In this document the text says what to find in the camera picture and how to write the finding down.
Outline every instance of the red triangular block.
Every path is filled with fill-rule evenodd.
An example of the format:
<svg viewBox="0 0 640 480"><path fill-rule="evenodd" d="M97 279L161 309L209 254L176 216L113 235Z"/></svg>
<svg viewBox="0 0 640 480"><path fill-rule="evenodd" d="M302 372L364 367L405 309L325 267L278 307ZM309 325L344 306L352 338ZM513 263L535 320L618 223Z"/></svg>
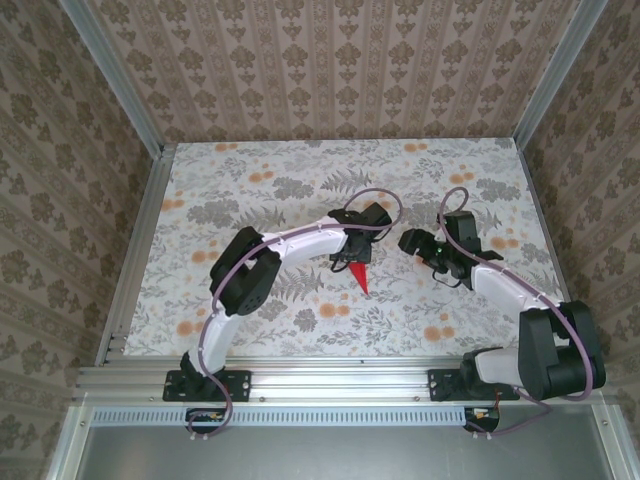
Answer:
<svg viewBox="0 0 640 480"><path fill-rule="evenodd" d="M349 269L353 276L356 277L358 283L364 290L366 295L369 295L369 288L367 287L367 266L364 263L352 262L349 264Z"/></svg>

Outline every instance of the floral tablecloth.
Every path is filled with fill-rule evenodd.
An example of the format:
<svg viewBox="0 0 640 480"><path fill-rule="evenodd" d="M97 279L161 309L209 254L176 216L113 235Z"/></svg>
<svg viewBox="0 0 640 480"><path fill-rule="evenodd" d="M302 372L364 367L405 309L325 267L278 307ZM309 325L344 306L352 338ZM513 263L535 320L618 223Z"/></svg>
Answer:
<svg viewBox="0 0 640 480"><path fill-rule="evenodd" d="M180 355L197 341L210 312L209 270L238 229L301 226L372 186L397 192L405 216L374 246L369 296L349 270L331 273L328 258L292 267L280 273L262 308L245 317L230 354L442 355L512 344L517 319L463 286L436 283L397 246L408 228L435 232L439 202L456 185L471 192L467 208L484 248L561 298L511 139L179 145L125 354ZM362 210L372 201L397 212L383 194L353 206Z"/></svg>

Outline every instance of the patterned wallpaper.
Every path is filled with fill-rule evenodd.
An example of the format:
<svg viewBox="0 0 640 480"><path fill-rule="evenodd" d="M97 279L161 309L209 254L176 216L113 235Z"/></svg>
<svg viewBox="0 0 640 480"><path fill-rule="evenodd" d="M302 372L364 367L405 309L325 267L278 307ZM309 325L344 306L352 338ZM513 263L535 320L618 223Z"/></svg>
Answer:
<svg viewBox="0 0 640 480"><path fill-rule="evenodd" d="M640 447L640 2L610 1L525 150Z"/></svg>
<svg viewBox="0 0 640 480"><path fill-rule="evenodd" d="M579 0L87 0L167 142L506 137Z"/></svg>
<svg viewBox="0 0 640 480"><path fill-rule="evenodd" d="M0 478L38 478L150 167L55 1L0 2Z"/></svg>

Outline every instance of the robotic arm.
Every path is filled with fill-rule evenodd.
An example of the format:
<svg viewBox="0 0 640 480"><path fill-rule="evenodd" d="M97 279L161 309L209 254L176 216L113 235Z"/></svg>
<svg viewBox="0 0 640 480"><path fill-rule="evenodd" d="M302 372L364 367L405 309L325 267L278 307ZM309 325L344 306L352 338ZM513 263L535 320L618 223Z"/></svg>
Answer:
<svg viewBox="0 0 640 480"><path fill-rule="evenodd" d="M502 260L494 251L482 251L471 212L451 212L444 220L448 233L463 249L480 259ZM399 246L405 253L421 257L433 269L436 281L442 282L437 274L450 272L458 283L449 286L465 285L511 318L519 319L518 348L488 348L465 354L458 372L441 371L431 377L439 380L435 382L439 387L432 389L432 400L487 400L495 397L496 389L508 392L509 386L523 387L536 400L584 390L584 362L573 340L567 344L569 332L538 297L505 275L506 269L500 271L479 264L424 230L404 232ZM547 298L559 307L576 331L587 351L593 386L601 387L606 374L589 308L580 301L565 303Z"/></svg>
<svg viewBox="0 0 640 480"><path fill-rule="evenodd" d="M344 224L345 228L322 228ZM228 279L217 300L204 340L187 353L180 362L181 383L191 397L210 398L213 389L207 372L198 361L202 349L206 370L214 374L224 369L227 352L242 317L262 306L282 268L288 268L319 255L330 255L334 267L338 262L369 263L372 244L383 230L392 226L391 218L378 203L362 213L346 209L332 210L317 222L286 232L259 234L253 227L241 229L211 269L211 293L230 275L231 269L260 244L268 244L258 251Z"/></svg>

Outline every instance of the ventilated metal strip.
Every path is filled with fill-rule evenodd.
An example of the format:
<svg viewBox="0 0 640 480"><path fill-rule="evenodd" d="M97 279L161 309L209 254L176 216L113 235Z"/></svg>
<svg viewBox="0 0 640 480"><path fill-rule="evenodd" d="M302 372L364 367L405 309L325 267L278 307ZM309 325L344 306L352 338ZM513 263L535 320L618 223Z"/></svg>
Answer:
<svg viewBox="0 0 640 480"><path fill-rule="evenodd" d="M186 407L98 407L92 427L184 426ZM194 423L212 425L212 423ZM233 426L456 426L464 407L234 407Z"/></svg>

